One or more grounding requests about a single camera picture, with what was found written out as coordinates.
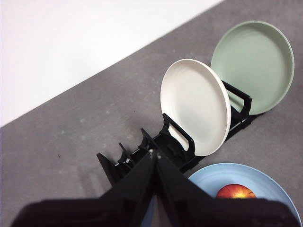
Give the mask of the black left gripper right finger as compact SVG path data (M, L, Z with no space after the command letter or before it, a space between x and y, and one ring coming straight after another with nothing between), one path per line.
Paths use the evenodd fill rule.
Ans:
M159 197L174 227L298 227L290 209L266 199L215 199L188 180L161 152Z

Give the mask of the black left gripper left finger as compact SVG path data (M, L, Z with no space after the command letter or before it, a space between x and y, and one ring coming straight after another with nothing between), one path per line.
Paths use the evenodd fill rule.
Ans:
M149 150L136 167L99 198L44 200L26 205L13 227L149 227L157 163Z

